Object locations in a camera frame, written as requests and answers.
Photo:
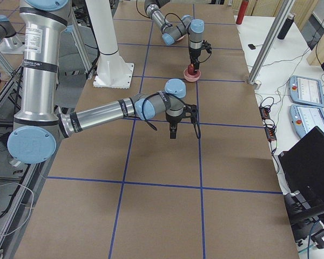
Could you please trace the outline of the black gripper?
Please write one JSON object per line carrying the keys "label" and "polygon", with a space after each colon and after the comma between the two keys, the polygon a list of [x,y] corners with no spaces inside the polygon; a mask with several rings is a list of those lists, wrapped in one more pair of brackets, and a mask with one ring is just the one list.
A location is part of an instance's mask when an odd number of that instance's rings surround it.
{"label": "black gripper", "polygon": [[193,49],[189,48],[189,55],[190,55],[190,67],[192,71],[198,71],[199,70],[199,61],[198,58],[200,56],[200,49]]}
{"label": "black gripper", "polygon": [[170,124],[170,139],[176,139],[177,126],[183,119],[183,112],[166,112],[165,117]]}

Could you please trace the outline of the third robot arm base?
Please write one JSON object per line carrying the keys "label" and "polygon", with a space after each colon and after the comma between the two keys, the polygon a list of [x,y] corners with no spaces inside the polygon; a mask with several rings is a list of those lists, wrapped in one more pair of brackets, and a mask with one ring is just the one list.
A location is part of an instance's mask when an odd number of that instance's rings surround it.
{"label": "third robot arm base", "polygon": [[25,37],[20,36],[10,20],[0,15],[0,52],[3,54],[23,54]]}

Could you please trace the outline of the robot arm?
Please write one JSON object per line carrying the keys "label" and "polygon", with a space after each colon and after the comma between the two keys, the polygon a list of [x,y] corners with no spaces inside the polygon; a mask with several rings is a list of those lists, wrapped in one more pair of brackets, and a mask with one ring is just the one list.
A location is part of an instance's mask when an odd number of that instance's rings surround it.
{"label": "robot arm", "polygon": [[55,113],[60,36],[67,28],[71,11],[70,1],[20,2],[20,16],[26,25],[23,92],[7,147],[10,155],[22,163],[48,160],[58,141],[88,128],[134,115],[143,120],[159,113],[176,116],[185,106],[185,83],[170,79],[162,91],[151,95],[137,94],[70,114]]}
{"label": "robot arm", "polygon": [[188,51],[190,55],[190,65],[187,68],[187,73],[191,76],[196,76],[200,72],[199,66],[201,62],[199,61],[199,57],[202,50],[206,50],[209,54],[212,53],[211,44],[203,38],[205,31],[204,21],[195,19],[190,15],[184,15],[182,18],[179,18],[179,24],[171,24],[167,20],[167,16],[163,15],[160,10],[168,2],[169,1],[145,1],[145,13],[160,29],[162,39],[166,45],[174,44],[185,35],[189,36]]}

